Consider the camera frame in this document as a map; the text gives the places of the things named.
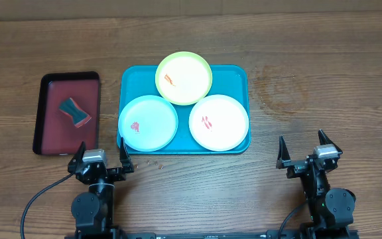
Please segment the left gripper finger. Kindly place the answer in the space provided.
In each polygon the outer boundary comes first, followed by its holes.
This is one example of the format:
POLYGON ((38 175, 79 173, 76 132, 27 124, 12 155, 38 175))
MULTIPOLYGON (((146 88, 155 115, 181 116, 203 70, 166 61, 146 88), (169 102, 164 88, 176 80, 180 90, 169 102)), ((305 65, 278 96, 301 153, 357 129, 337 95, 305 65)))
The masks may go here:
POLYGON ((83 163, 83 156, 86 151, 86 143, 83 141, 79 146, 77 152, 74 154, 73 158, 68 164, 68 172, 75 173, 78 165, 83 163))
POLYGON ((120 138, 119 160, 122 164, 123 174, 133 173, 135 171, 134 164, 127 152, 126 144, 123 137, 120 138))

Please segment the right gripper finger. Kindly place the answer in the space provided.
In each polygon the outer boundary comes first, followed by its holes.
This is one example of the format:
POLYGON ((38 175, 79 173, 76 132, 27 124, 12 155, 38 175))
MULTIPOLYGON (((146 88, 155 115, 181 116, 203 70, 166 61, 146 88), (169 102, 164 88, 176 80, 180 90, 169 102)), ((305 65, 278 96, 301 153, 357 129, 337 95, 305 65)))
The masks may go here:
POLYGON ((321 145, 331 144, 336 148, 336 150, 339 154, 343 153, 343 151, 324 133, 324 131, 322 129, 318 130, 318 138, 319 138, 321 145))
POLYGON ((291 158, 288 153, 287 145, 285 143, 284 137, 281 135, 279 137, 279 153, 276 162, 277 169, 287 168, 291 163, 291 158))

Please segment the light blue plastic plate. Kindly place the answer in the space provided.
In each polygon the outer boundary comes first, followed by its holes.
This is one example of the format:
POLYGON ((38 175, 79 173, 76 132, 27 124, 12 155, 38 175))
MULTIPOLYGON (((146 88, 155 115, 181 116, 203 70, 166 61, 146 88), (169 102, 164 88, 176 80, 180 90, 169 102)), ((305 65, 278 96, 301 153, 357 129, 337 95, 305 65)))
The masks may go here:
POLYGON ((178 129, 173 105, 160 96, 146 95, 130 101, 118 119, 118 132, 126 145, 140 152, 167 146, 178 129))

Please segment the red and green sponge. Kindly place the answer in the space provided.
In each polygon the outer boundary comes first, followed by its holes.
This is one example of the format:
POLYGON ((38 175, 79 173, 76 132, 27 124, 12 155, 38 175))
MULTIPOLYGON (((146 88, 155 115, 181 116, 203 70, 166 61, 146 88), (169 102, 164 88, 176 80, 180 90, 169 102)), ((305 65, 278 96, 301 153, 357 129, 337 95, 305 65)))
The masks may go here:
POLYGON ((63 101, 58 108, 63 114, 66 114, 72 119, 76 128, 82 127, 91 120, 91 115, 86 113, 73 98, 68 98, 63 101))

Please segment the white plastic plate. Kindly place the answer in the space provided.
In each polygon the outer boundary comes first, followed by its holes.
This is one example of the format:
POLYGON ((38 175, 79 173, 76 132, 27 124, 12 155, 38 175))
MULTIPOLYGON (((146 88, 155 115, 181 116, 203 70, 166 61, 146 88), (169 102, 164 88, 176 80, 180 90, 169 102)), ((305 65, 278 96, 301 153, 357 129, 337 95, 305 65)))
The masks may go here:
POLYGON ((236 99, 215 94, 201 99, 188 120, 194 140, 210 151, 229 151, 241 144, 249 132, 249 116, 236 99))

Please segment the yellow-green plastic plate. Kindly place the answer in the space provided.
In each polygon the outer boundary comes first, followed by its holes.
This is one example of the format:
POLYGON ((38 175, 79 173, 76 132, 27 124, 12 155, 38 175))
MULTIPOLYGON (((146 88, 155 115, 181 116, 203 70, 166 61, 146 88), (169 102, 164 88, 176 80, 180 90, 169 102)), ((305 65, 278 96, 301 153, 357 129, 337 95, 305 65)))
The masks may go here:
POLYGON ((204 98, 212 87, 213 74, 200 55, 180 51, 166 56, 157 66, 155 86, 172 104, 187 106, 204 98))

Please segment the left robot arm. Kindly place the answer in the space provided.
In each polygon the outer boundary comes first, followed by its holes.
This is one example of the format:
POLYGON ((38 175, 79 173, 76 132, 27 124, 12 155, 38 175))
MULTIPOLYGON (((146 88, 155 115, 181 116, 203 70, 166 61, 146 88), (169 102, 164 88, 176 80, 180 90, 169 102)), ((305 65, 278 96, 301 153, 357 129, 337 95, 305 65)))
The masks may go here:
POLYGON ((134 171, 134 165, 121 142, 120 167, 109 168, 103 149, 87 150, 81 143, 68 164, 68 172, 88 186, 88 191, 79 194, 71 204, 76 231, 72 238, 126 239, 127 234, 113 224, 114 183, 124 181, 127 173, 134 171))

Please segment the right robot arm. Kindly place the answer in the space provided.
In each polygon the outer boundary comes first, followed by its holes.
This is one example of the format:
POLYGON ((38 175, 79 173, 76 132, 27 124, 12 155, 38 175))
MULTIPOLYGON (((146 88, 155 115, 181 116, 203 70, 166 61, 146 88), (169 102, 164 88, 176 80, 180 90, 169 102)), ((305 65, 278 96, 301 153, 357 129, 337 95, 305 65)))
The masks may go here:
POLYGON ((358 238, 356 230, 350 230, 356 197, 347 189, 332 188, 327 173, 338 167, 338 160, 343 151, 324 133, 318 131, 319 146, 305 159, 293 161, 290 158, 283 136, 279 137, 279 153, 276 168, 286 169, 286 177, 299 178, 302 183, 305 202, 296 207, 284 219, 277 238, 358 238), (307 206, 311 221, 300 225, 287 236, 284 232, 288 220, 302 207, 307 206))

